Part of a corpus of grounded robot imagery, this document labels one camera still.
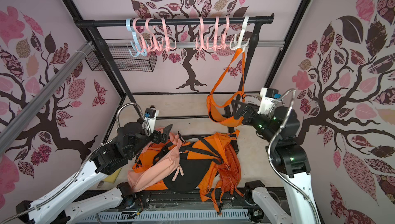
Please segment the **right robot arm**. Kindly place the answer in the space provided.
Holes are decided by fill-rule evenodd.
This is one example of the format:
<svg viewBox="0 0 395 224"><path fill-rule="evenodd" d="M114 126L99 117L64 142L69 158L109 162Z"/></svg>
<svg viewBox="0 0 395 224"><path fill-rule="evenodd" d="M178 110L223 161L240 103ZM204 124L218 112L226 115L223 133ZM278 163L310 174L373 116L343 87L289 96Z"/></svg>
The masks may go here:
<svg viewBox="0 0 395 224"><path fill-rule="evenodd" d="M300 126L296 112L289 107L275 107L259 113L258 106L233 100L234 118L254 127L256 134L268 141L266 152L275 174L283 183L290 214L273 199L259 182L246 184L249 196L273 224L319 224L319 214L311 184L311 167L304 149L296 142Z"/></svg>

